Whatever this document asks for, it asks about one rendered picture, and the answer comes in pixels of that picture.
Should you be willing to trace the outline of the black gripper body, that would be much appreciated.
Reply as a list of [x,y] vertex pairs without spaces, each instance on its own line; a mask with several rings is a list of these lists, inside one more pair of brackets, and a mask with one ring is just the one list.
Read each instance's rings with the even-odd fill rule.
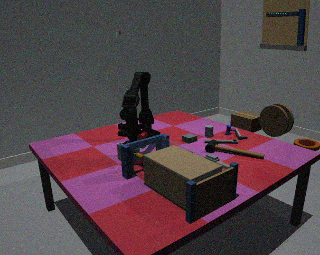
[[118,136],[121,137],[127,137],[130,135],[133,135],[133,132],[141,132],[141,129],[147,130],[148,125],[147,124],[138,124],[138,117],[130,118],[129,120],[126,120],[128,125],[128,130],[120,130],[118,131]]

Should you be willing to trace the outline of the grey cylinder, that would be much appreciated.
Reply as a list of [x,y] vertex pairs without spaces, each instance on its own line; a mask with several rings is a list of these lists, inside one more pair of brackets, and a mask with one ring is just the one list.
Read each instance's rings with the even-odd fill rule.
[[207,138],[213,137],[213,126],[212,125],[206,125],[205,137],[207,137]]

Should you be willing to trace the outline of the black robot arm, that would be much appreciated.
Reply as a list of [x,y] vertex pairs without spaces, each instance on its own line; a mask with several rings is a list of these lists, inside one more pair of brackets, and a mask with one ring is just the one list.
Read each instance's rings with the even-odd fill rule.
[[[122,100],[123,109],[120,111],[120,118],[122,120],[129,120],[130,118],[137,117],[136,107],[139,104],[138,91],[140,88],[141,93],[141,111],[139,113],[139,123],[147,124],[148,129],[142,130],[147,134],[153,133],[152,124],[154,124],[154,118],[149,108],[148,100],[148,84],[150,82],[151,75],[148,72],[136,72],[129,90],[126,91]],[[128,130],[127,122],[125,124],[118,124],[119,130]]]

